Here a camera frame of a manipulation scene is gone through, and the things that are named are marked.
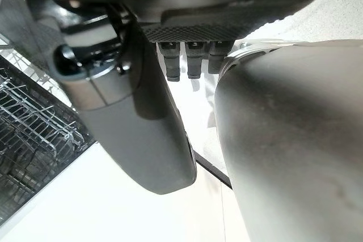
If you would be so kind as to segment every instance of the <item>white floor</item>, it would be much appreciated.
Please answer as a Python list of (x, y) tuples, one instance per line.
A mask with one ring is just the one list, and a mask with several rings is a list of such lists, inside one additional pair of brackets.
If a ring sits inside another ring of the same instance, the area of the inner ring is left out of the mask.
[(248, 241), (233, 192), (198, 168), (189, 188), (158, 196), (129, 178), (99, 144), (0, 229), (16, 241)]

